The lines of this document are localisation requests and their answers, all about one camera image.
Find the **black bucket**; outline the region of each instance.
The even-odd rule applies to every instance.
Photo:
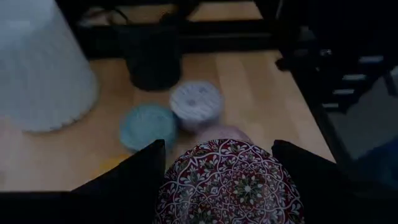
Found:
[[[145,91],[168,90],[181,77],[178,34],[172,26],[117,26],[119,46],[132,84]]]

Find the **gray floor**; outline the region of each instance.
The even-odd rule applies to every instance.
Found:
[[[398,86],[398,76],[394,76]],[[380,78],[347,114],[329,118],[353,159],[398,136],[398,98],[387,94]]]

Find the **white pleated lampshade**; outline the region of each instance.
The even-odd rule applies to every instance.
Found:
[[[1,0],[0,34],[0,115],[50,131],[90,110],[97,79],[53,0]]]

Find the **wooden table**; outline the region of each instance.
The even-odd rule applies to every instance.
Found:
[[[225,97],[223,123],[242,129],[263,149],[284,139],[334,161],[289,72],[274,65],[278,52],[191,54],[182,60],[185,80],[207,80]],[[0,190],[71,190],[95,178],[110,159],[127,154],[119,142],[119,122],[132,106],[168,106],[169,91],[134,88],[121,59],[91,62],[101,83],[95,107],[59,131],[22,133],[0,120]],[[183,134],[168,166],[194,145]]]

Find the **floral pattern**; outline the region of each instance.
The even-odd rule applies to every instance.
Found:
[[[248,142],[212,140],[166,172],[154,223],[304,223],[290,175]]]

